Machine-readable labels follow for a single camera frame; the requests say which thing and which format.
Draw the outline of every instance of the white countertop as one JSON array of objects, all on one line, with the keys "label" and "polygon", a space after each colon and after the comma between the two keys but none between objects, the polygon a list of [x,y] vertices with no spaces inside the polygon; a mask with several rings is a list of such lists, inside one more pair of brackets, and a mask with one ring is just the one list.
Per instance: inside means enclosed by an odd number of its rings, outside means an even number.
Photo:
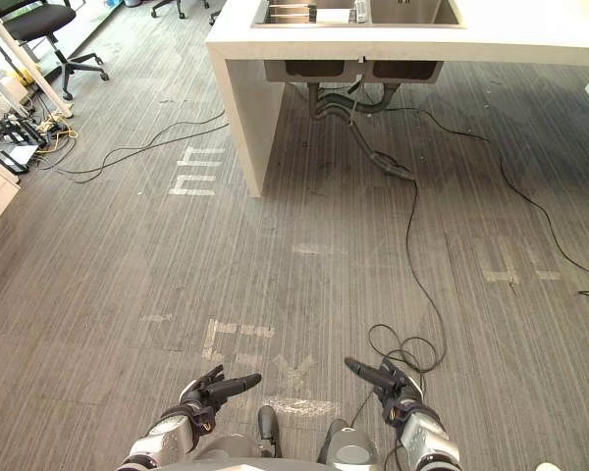
[{"label": "white countertop", "polygon": [[466,28],[251,27],[260,1],[227,2],[206,39],[211,54],[589,66],[589,0],[455,0]]}]

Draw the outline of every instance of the chair base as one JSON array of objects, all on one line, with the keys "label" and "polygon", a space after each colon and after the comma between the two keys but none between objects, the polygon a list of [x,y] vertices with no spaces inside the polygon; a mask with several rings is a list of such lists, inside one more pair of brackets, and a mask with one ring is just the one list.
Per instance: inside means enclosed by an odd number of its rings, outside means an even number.
[{"label": "chair base", "polygon": [[[78,57],[72,57],[68,60],[65,60],[65,58],[63,58],[63,59],[64,60],[61,60],[61,73],[63,75],[62,89],[63,89],[63,98],[65,100],[72,100],[73,99],[72,93],[70,93],[70,91],[68,91],[68,83],[70,81],[70,76],[75,71],[98,72],[98,73],[100,73],[100,78],[102,80],[107,81],[109,79],[109,76],[104,71],[104,69],[101,67],[98,67],[103,64],[102,59],[100,59],[100,57],[98,57],[94,53],[89,53],[89,54],[85,54],[83,56],[78,56]],[[98,66],[90,66],[88,64],[83,64],[83,62],[88,61],[89,59],[94,59],[96,61],[96,64],[98,64]]]},{"label": "chair base", "polygon": [[[179,14],[179,18],[181,20],[184,20],[186,18],[186,14],[181,11],[181,0],[161,0],[161,2],[159,2],[157,5],[150,9],[150,16],[153,18],[157,18],[157,9],[159,7],[163,7],[164,5],[168,5],[173,1],[177,3],[177,13]],[[205,7],[205,9],[209,8],[209,3],[207,2],[207,0],[203,0],[203,7]]]}]

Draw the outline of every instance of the stainless steel sink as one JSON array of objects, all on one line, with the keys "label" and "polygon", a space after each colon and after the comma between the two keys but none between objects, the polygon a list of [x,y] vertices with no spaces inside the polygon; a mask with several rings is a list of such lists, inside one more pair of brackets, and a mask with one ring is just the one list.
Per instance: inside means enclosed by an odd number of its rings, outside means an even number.
[{"label": "stainless steel sink", "polygon": [[254,27],[464,27],[454,0],[263,0]]}]

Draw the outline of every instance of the paper on sink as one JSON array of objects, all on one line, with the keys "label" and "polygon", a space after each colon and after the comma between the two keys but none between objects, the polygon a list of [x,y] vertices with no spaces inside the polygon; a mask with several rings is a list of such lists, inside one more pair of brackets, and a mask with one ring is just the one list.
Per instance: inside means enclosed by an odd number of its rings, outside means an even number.
[{"label": "paper on sink", "polygon": [[320,8],[316,10],[316,23],[321,25],[348,25],[349,8]]}]

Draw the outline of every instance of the gray carpet floor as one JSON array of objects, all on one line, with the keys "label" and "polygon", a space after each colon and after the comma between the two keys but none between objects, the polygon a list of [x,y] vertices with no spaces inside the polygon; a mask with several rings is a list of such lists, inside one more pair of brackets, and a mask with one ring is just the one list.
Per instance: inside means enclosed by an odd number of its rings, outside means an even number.
[{"label": "gray carpet floor", "polygon": [[[185,21],[174,4],[157,20],[148,5],[120,9],[85,48],[112,79],[72,79],[80,137],[60,167],[95,167],[111,149],[222,110],[203,45],[209,11],[184,9]],[[467,470],[544,460],[589,470],[589,298],[576,294],[589,275],[506,186],[496,150],[589,267],[588,80],[586,68],[446,64],[436,84],[394,98],[492,145],[414,111],[359,118],[376,148],[417,175],[410,250],[449,345],[426,398]],[[212,166],[178,164],[194,160]],[[371,325],[442,345],[403,246],[412,186],[381,175],[339,123],[311,123],[292,86],[262,199],[246,194],[228,129],[136,155],[91,183],[68,177],[79,176],[23,176],[0,219],[0,470],[114,469],[218,361],[264,380],[223,407],[215,434],[255,434],[257,408],[272,403],[285,455],[310,459],[330,421],[349,419],[367,394],[343,358],[379,360]],[[180,187],[208,194],[170,193]],[[356,427],[384,454],[393,433],[380,412],[371,401]]]}]

